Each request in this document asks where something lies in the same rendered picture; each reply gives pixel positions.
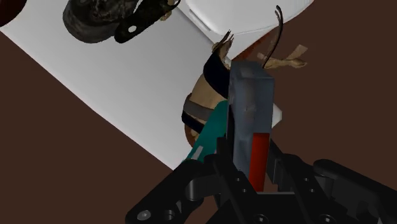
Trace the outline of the tan figure with black bands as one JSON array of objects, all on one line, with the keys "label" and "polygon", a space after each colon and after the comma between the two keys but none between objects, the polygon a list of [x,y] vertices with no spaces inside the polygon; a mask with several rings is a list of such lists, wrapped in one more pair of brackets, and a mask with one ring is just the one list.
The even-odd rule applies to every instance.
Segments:
[{"label": "tan figure with black bands", "polygon": [[[306,61],[300,58],[300,56],[307,51],[307,48],[303,45],[298,45],[285,59],[272,57],[280,40],[284,24],[282,10],[279,6],[276,7],[275,14],[278,20],[277,34],[270,42],[267,53],[265,55],[258,54],[258,58],[262,61],[262,67],[264,69],[275,69],[284,66],[291,66],[294,68],[306,66]],[[222,63],[221,67],[226,70],[230,69],[229,64],[226,63],[226,54],[232,43],[233,34],[231,34],[231,31],[227,31],[223,38],[212,46],[212,52],[218,54],[216,61]],[[186,96],[181,115],[185,126],[185,136],[190,146],[193,146],[199,138],[200,131],[209,119],[209,115],[212,113],[217,103],[223,99],[224,97],[208,84],[204,75],[200,75],[192,92]]]}]

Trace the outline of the dark red round object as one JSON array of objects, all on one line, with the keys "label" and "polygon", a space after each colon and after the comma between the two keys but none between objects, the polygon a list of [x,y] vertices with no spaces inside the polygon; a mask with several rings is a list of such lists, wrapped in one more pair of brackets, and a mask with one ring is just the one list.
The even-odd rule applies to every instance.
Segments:
[{"label": "dark red round object", "polygon": [[27,0],[0,0],[0,27],[11,22],[24,8]]}]

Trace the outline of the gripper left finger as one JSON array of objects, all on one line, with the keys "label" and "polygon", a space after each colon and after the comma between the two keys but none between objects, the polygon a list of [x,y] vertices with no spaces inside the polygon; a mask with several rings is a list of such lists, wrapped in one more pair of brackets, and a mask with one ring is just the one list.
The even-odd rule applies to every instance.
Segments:
[{"label": "gripper left finger", "polygon": [[188,159],[175,168],[125,216],[125,224],[184,224],[206,197],[218,210],[206,224],[254,224],[256,192],[231,158],[232,144],[217,139],[203,162]]}]

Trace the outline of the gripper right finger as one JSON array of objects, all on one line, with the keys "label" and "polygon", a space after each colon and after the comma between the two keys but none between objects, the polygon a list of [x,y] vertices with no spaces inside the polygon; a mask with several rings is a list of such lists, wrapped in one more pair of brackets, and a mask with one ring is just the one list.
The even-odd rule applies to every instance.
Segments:
[{"label": "gripper right finger", "polygon": [[397,191],[332,160],[312,165],[270,143],[267,174],[292,192],[305,224],[397,224]]}]

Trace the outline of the small white block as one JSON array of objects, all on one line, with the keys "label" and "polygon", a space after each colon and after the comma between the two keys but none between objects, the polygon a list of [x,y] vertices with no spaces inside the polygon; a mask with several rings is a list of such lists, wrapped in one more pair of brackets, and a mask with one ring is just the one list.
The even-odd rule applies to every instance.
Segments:
[{"label": "small white block", "polygon": [[276,104],[273,104],[272,128],[274,128],[281,120],[282,111]]}]

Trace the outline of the teal flat tool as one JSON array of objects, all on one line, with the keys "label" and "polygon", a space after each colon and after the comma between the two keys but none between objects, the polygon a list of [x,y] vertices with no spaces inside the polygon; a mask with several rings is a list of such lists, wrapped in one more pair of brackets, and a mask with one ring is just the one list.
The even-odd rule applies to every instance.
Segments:
[{"label": "teal flat tool", "polygon": [[194,159],[200,162],[204,157],[216,153],[217,138],[226,134],[228,101],[220,101],[209,115],[205,124],[192,118],[186,112],[182,113],[182,121],[185,125],[200,133],[194,142],[186,159]]}]

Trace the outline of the grey box with red stripe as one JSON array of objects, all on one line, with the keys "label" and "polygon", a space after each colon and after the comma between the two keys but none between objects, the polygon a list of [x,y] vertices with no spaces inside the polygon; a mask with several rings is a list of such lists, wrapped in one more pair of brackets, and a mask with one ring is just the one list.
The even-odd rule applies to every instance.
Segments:
[{"label": "grey box with red stripe", "polygon": [[265,184],[274,105],[274,79],[257,62],[235,61],[229,84],[232,159],[257,192]]}]

